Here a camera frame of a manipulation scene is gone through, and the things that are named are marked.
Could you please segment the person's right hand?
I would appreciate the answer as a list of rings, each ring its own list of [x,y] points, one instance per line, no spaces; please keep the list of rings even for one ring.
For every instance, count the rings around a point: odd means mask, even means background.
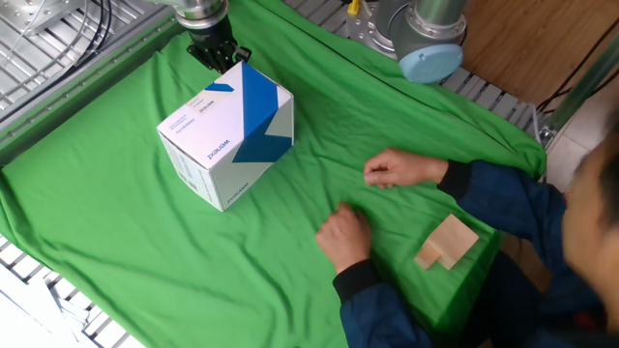
[[[449,167],[445,159],[437,159],[388,148],[369,159],[364,166],[364,181],[381,189],[408,187],[420,183],[439,184]]]

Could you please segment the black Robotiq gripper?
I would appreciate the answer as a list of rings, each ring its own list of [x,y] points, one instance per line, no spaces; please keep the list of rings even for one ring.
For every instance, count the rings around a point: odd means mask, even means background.
[[[233,37],[229,18],[225,16],[218,23],[202,29],[190,29],[191,44],[188,53],[209,70],[225,73],[225,59],[229,66],[239,62],[248,63],[251,50],[238,46]],[[226,54],[225,59],[219,54]]]

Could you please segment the person's left hand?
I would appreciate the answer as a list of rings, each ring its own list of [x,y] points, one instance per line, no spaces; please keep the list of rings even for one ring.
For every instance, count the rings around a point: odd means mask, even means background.
[[[315,235],[315,240],[339,275],[370,259],[371,230],[367,218],[340,202]]]

